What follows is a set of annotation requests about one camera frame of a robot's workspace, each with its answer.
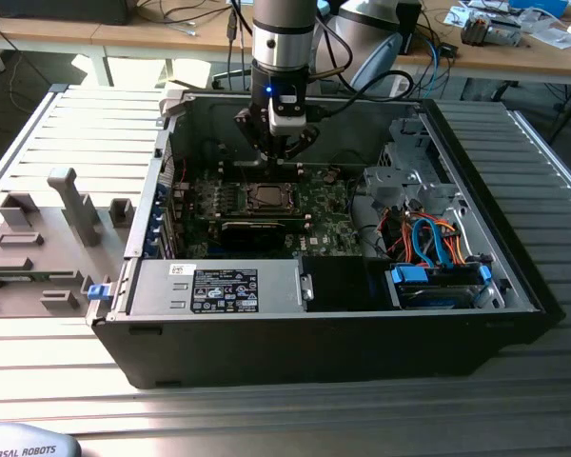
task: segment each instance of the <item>wire bundle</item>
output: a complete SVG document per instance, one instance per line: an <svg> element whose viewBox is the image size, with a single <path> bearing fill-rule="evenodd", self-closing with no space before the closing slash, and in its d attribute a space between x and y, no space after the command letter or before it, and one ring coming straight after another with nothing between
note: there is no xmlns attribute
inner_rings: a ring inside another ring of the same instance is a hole
<svg viewBox="0 0 571 457"><path fill-rule="evenodd" d="M389 212L386 211L377 226L379 233L384 232L388 218ZM425 242L423 248L419 244L421 229L432 232L432 238ZM461 234L444 219L438 219L424 212L412 212L402 217L400 232L402 236L386 251L390 257L400 262L410 264L417 260L421 261L417 264L419 266L434 267L434 261L428 255L429 248L433 244L438 261L442 265L449 266L451 262L454 265L465 264L461 250Z"/></svg>

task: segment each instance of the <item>grey floor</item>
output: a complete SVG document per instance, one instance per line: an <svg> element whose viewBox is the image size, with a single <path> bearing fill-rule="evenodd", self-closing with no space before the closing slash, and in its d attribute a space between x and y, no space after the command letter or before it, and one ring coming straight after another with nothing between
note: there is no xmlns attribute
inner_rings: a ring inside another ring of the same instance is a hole
<svg viewBox="0 0 571 457"><path fill-rule="evenodd" d="M51 83L80 84L86 76L83 71L71 65L71 55L27 52L26 56ZM0 157L29 117L27 113L16 108L9 98L9 83L19 55L9 53L3 57L7 70L0 73ZM214 64L211 73L224 71L225 68L225 64ZM488 100L498 84L490 80L466 81L463 78L451 78L443 97L451 98L452 94L459 96L464 88L465 100ZM241 78L233 78L233 88L241 87ZM33 110L47 89L47 83L34 72L26 60L22 60L12 80L12 96L17 105L25 110ZM557 114L553 105L559 100L543 84L521 83L517 88L508 89L502 101L510 109L519 109L531 125L541 135L546 136ZM554 144L554 150L571 168L571 122Z"/></svg>

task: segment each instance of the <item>table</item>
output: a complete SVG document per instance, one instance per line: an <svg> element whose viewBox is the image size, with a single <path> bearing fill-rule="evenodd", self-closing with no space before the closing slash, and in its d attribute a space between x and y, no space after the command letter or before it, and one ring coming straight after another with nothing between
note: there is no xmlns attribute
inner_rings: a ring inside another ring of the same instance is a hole
<svg viewBox="0 0 571 457"><path fill-rule="evenodd" d="M93 151L37 142L107 138L112 129L119 140L156 132L148 118L160 114L148 103L160 97L114 88L50 93L0 163L0 196L13 179L45 180L44 164L59 156L74 162L80 179L137 176L133 187L113 184L110 195L90 189L97 207L117 193L137 205L151 147L105 151L97 161ZM117 116L98 119L89 106L100 104ZM61 207L46 181L43 189L31 180L22 186L36 203ZM72 434L83 455L94 457L571 456L571 290L561 286L570 295L564 321L533 345L509 347L457 378L139 390L84 318L0 319L0 422Z"/></svg>
<svg viewBox="0 0 571 457"><path fill-rule="evenodd" d="M164 0L164 9L191 6L196 0ZM534 38L524 36L517 48L503 46L469 47L462 44L460 31L442 23L454 0L425 0L432 28L447 41L459 47L453 76L488 78L511 81L535 81L571 84L571 49L557 50ZM208 6L180 11L174 18L190 17L220 8L222 2L208 2ZM243 6L246 19L251 21L252 7ZM159 19L156 1L144 7L144 14ZM111 77L107 57L137 58L198 58L226 61L228 42L226 22L228 12L197 20L198 36L187 36L162 24L153 24L134 16L127 26L106 26L66 21L35 19L2 19L2 30L20 50L83 53L93 62L98 82L109 85ZM571 22L571 9L563 17ZM250 61L251 39L245 37L246 60ZM400 56L396 65L416 74L429 63L429 56L419 43L410 55ZM11 49L0 37L0 49Z"/></svg>

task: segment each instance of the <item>blue latch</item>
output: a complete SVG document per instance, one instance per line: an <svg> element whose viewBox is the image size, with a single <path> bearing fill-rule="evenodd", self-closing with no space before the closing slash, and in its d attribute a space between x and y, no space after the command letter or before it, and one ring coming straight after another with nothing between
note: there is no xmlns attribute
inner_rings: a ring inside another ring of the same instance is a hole
<svg viewBox="0 0 571 457"><path fill-rule="evenodd" d="M493 277L493 273L491 273L491 269L487 265L482 265L480 267L480 275L482 280L488 283L491 278Z"/></svg>
<svg viewBox="0 0 571 457"><path fill-rule="evenodd" d="M391 270L394 284L400 283L428 283L429 278L423 267L414 265L400 265Z"/></svg>
<svg viewBox="0 0 571 457"><path fill-rule="evenodd" d="M87 291L89 300L112 300L113 295L110 293L110 284L94 284Z"/></svg>

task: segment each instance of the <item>wooden table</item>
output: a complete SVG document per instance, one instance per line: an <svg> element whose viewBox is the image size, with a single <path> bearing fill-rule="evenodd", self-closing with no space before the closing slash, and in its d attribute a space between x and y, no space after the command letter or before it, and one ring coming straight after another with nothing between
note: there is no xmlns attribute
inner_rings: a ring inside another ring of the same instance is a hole
<svg viewBox="0 0 571 457"><path fill-rule="evenodd" d="M197 0L163 0L164 10L190 6ZM536 81L571 84L571 49L558 50L539 40L524 36L517 48L505 46L470 47L462 44L460 29L442 23L454 0L424 0L432 28L445 42L459 47L453 76ZM174 19L187 18L222 8L222 0L208 0L201 8L173 13ZM146 18L160 20L158 1L151 0L141 12ZM252 7L243 7L251 22ZM107 57L198 58L226 61L228 11L195 20L197 36L188 36L164 24L155 24L135 15L127 26L106 26L67 21L0 18L0 30L20 50L82 53L93 62L100 84L111 82ZM563 17L571 22L571 9ZM421 72L430 57L419 42L410 55L400 56L396 65L413 74ZM0 49L11 49L0 37ZM246 60L250 61L251 39L245 35Z"/></svg>

